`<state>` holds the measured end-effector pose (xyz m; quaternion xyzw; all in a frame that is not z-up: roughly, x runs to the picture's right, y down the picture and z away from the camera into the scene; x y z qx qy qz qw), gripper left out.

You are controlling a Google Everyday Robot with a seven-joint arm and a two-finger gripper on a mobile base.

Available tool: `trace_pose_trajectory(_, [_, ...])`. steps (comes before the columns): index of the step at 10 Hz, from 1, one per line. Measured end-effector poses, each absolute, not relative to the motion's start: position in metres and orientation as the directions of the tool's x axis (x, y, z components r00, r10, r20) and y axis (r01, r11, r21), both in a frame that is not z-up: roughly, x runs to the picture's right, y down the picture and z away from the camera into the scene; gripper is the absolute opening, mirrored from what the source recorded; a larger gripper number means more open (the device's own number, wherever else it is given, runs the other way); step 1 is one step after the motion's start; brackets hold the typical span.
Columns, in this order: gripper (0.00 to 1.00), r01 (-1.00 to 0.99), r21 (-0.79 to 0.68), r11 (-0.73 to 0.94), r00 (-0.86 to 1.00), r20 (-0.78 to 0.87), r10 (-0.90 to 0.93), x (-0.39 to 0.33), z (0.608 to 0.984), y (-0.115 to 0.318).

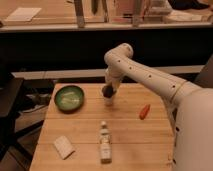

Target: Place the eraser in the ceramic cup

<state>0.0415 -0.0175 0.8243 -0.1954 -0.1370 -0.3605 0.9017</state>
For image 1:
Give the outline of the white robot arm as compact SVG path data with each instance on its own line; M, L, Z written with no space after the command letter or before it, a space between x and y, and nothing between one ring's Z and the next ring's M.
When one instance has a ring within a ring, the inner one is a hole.
M213 88L137 63L132 56L127 43L105 53L106 84L117 91L127 76L174 105L172 171L213 171Z

